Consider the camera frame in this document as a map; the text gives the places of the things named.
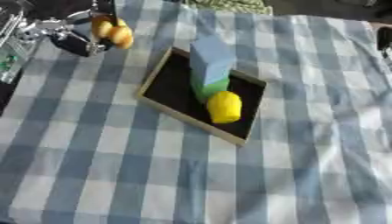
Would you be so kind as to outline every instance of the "yellow ball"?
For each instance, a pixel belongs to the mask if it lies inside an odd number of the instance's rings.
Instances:
[[[207,101],[207,109],[213,123],[233,123],[241,118],[240,96],[229,91],[220,91]]]

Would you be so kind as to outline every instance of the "wooden tray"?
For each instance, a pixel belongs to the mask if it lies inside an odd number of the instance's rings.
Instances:
[[[211,123],[206,105],[196,100],[191,89],[190,77],[189,53],[178,48],[170,48],[141,86],[137,98],[230,143],[245,144],[257,115],[266,82],[232,70],[227,90],[241,97],[241,119],[238,122],[214,124]]]

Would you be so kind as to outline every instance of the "toy block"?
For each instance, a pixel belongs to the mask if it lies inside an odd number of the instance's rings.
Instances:
[[[199,80],[197,75],[191,75],[191,86],[192,90],[198,99],[199,102],[204,103],[207,101],[208,97],[211,95],[220,92],[226,91],[228,89],[228,83],[230,82],[229,78],[224,78],[218,80],[214,83],[203,85],[203,83]]]
[[[234,62],[228,46],[214,35],[191,43],[190,67],[204,85],[227,78]]]

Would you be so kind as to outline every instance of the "green cube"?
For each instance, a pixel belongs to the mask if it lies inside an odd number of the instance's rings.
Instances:
[[[207,99],[220,91],[228,90],[228,83],[230,79],[228,77],[221,80],[217,80],[214,83],[203,86],[203,82],[199,80],[196,74],[191,75],[191,86],[192,90],[199,102],[204,103]]]

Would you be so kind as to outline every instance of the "table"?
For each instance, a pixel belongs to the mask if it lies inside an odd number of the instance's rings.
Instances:
[[[368,23],[129,1],[129,51],[44,42],[0,119],[0,217],[17,223],[390,223],[391,72]],[[236,147],[133,94],[167,47],[216,32],[268,82]]]

